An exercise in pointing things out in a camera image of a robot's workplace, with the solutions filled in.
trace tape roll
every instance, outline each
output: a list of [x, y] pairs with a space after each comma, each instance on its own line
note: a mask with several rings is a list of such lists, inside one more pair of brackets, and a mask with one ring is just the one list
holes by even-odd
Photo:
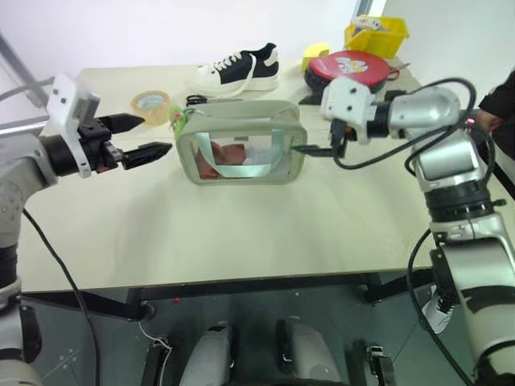
[[145, 91], [130, 102], [132, 109], [149, 125], [162, 125], [169, 121], [170, 97], [158, 90]]

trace brown cloth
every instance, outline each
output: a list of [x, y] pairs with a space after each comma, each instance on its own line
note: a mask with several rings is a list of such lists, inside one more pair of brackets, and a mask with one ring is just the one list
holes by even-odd
[[[211, 141], [211, 149], [217, 165], [241, 165], [245, 161], [245, 147], [242, 144], [220, 146]], [[201, 179], [224, 178], [206, 162], [200, 151], [197, 152], [195, 161]]]

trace wire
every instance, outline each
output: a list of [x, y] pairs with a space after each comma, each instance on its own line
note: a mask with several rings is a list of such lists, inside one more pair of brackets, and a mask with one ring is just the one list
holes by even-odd
[[450, 135], [452, 135], [456, 130], [461, 128], [463, 123], [465, 123], [465, 121], [467, 120], [468, 116], [470, 115], [472, 109], [474, 108], [474, 104], [476, 103], [476, 89], [474, 88], [474, 85], [472, 83], [470, 83], [468, 80], [465, 80], [465, 79], [462, 79], [462, 78], [445, 78], [445, 79], [437, 80], [435, 82], [432, 82], [432, 83], [426, 84], [425, 86], [422, 86], [421, 88], [413, 91], [412, 93], [420, 91], [420, 90], [422, 90], [424, 88], [433, 87], [433, 86], [437, 86], [439, 84], [446, 84], [446, 83], [459, 83], [459, 84], [462, 84], [463, 86], [465, 86], [465, 88], [468, 90], [468, 95], [469, 95], [467, 107], [462, 112], [462, 114], [459, 116], [458, 121], [453, 126], [451, 126], [446, 131], [446, 133], [440, 135], [439, 137], [437, 137], [433, 141], [431, 141], [431, 142], [427, 143], [426, 145], [422, 146], [420, 149], [417, 149], [416, 151], [411, 153], [410, 156], [405, 160], [404, 167], [413, 176], [415, 176], [415, 172], [414, 172], [414, 170], [410, 166], [411, 160], [413, 160], [413, 158], [419, 156], [423, 151], [429, 149], [433, 145], [436, 145], [438, 142], [441, 142], [445, 138], [447, 138]]
[[84, 315], [86, 322], [88, 323], [89, 332], [91, 333], [91, 337], [93, 339], [93, 363], [94, 363], [94, 380], [95, 385], [100, 385], [100, 370], [101, 370], [101, 357], [100, 357], [100, 349], [98, 345], [98, 337], [97, 333], [95, 332], [95, 326], [93, 325], [93, 321], [91, 320], [88, 312], [88, 307], [86, 306], [86, 302], [84, 301], [84, 298], [82, 297], [82, 294], [80, 293], [79, 289], [77, 288], [75, 282], [73, 281], [72, 275], [68, 271], [68, 268], [66, 268], [66, 264], [64, 261], [61, 260], [55, 249], [50, 244], [50, 241], [48, 241], [47, 237], [43, 233], [43, 230], [41, 227], [36, 223], [34, 218], [31, 216], [31, 214], [26, 210], [23, 209], [23, 214], [29, 220], [29, 222], [34, 227], [35, 231], [39, 234], [39, 237], [41, 238], [41, 241], [48, 249], [48, 252], [56, 259], [57, 264], [61, 267], [63, 270], [64, 276], [68, 280], [68, 283], [70, 283], [70, 286], [73, 288], [73, 293], [75, 294], [77, 301], [79, 302], [79, 307], [82, 310], [82, 314]]
[[164, 369], [167, 366], [168, 358], [171, 354], [171, 348], [168, 349], [167, 356], [164, 357], [163, 366], [161, 367], [161, 372], [159, 373], [159, 386], [163, 386], [163, 376], [164, 376]]
[[168, 353], [167, 353], [167, 356], [164, 358], [164, 361], [163, 361], [163, 365], [161, 367], [161, 372], [159, 373], [159, 386], [163, 386], [163, 375], [164, 375], [164, 369], [165, 367], [167, 366], [167, 361], [168, 361], [168, 357], [170, 356], [171, 354], [171, 351], [172, 351], [172, 346], [169, 346], [167, 345], [166, 343], [164, 343], [164, 341], [160, 338], [156, 338], [155, 336], [152, 336], [150, 334], [148, 334], [144, 329], [143, 329], [143, 326], [142, 326], [142, 323], [141, 321], [138, 322], [138, 325], [139, 325], [139, 329], [142, 331], [143, 335], [145, 335], [148, 339], [154, 341], [154, 342], [159, 342], [161, 343], [167, 350], [168, 350]]
[[166, 343], [164, 343], [164, 341], [163, 341], [162, 339], [160, 339], [160, 338], [156, 338], [156, 337], [154, 337], [154, 336], [152, 336], [152, 335], [147, 334], [147, 333], [146, 333], [146, 331], [145, 331], [145, 330], [143, 330], [143, 326], [142, 326], [141, 321], [140, 321], [140, 322], [138, 322], [138, 325], [139, 325], [139, 329], [142, 331], [142, 333], [143, 333], [143, 334], [144, 334], [148, 339], [150, 339], [150, 340], [154, 340], [155, 342], [159, 342], [159, 343], [161, 343], [165, 348], [167, 348], [168, 350], [171, 350], [171, 346], [168, 346]]
[[418, 250], [422, 246], [422, 243], [424, 240], [430, 235], [431, 231], [427, 229], [420, 239], [418, 239], [417, 244], [414, 246], [413, 251], [411, 252], [410, 259], [408, 261], [408, 269], [406, 271], [406, 286], [408, 287], [408, 292], [411, 297], [411, 301], [413, 302], [413, 306], [415, 308], [415, 311], [417, 311], [417, 315], [422, 320], [422, 323], [424, 327], [426, 328], [427, 332], [429, 333], [430, 337], [435, 342], [436, 346], [440, 349], [443, 356], [447, 359], [449, 364], [452, 366], [452, 368], [455, 370], [455, 372], [458, 374], [459, 378], [467, 385], [467, 386], [473, 386], [473, 383], [468, 378], [467, 374], [465, 374], [464, 370], [456, 363], [455, 359], [452, 357], [452, 354], [449, 352], [448, 349], [443, 345], [440, 338], [437, 336], [435, 331], [431, 328], [431, 325], [427, 321], [426, 315], [422, 312], [422, 308], [418, 304], [417, 298], [415, 297], [415, 292], [413, 289], [413, 265], [415, 261], [415, 257], [417, 256]]
[[480, 136], [486, 141], [487, 150], [488, 150], [488, 165], [486, 168], [486, 171], [484, 173], [484, 183], [488, 183], [490, 180], [490, 177], [492, 177], [493, 170], [495, 169], [496, 165], [496, 144], [493, 141], [492, 135], [490, 133], [487, 133], [483, 129], [476, 129], [477, 133], [480, 134]]
[[13, 88], [12, 90], [9, 90], [7, 92], [4, 92], [3, 94], [0, 94], [0, 102], [4, 101], [7, 98], [13, 97], [16, 94], [20, 94], [21, 92], [30, 90], [34, 87], [46, 86], [47, 84], [51, 84], [53, 82], [54, 82], [54, 77], [52, 76], [48, 79], [41, 80], [39, 82], [25, 84], [23, 86]]
[[411, 141], [408, 141], [398, 147], [395, 147], [393, 148], [392, 150], [390, 151], [387, 151], [386, 153], [384, 154], [381, 154], [375, 158], [371, 158], [367, 161], [364, 161], [364, 162], [361, 162], [361, 163], [357, 163], [357, 164], [354, 164], [354, 165], [346, 165], [346, 164], [343, 164], [341, 161], [340, 161], [340, 158], [335, 154], [333, 156], [333, 160], [335, 162], [336, 165], [338, 165], [339, 167], [341, 167], [342, 169], [345, 169], [345, 170], [355, 170], [355, 169], [360, 169], [362, 167], [365, 167], [365, 166], [369, 166], [369, 165], [372, 165], [376, 162], [380, 162], [380, 161], [383, 161], [405, 149], [408, 149], [409, 147], [411, 147], [412, 145], [414, 145], [415, 143], [418, 143], [420, 141], [423, 141], [424, 139], [428, 139], [429, 137], [432, 137], [434, 136], [435, 134], [438, 134], [438, 133], [442, 133], [444, 131], [447, 130], [447, 127], [443, 127], [443, 128], [440, 128], [440, 129], [435, 129], [435, 130], [432, 130], [430, 131], [429, 133], [425, 133], [419, 137], [416, 137], [414, 139], [412, 139]]

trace black and white sneaker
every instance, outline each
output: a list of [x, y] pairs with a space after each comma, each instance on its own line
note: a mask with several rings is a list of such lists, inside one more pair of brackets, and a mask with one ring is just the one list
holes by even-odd
[[234, 52], [225, 59], [200, 66], [193, 88], [207, 97], [233, 97], [245, 90], [272, 90], [278, 86], [279, 62], [275, 44], [258, 51]]

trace white wall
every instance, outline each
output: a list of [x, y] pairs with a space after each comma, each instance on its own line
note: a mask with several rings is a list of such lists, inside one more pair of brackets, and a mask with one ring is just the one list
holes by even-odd
[[514, 0], [387, 0], [383, 15], [406, 20], [411, 37], [398, 55], [423, 84], [461, 76], [479, 103], [515, 65]]
[[343, 46], [356, 0], [2, 1], [0, 30], [37, 78], [87, 67], [196, 64], [271, 41], [300, 58]]

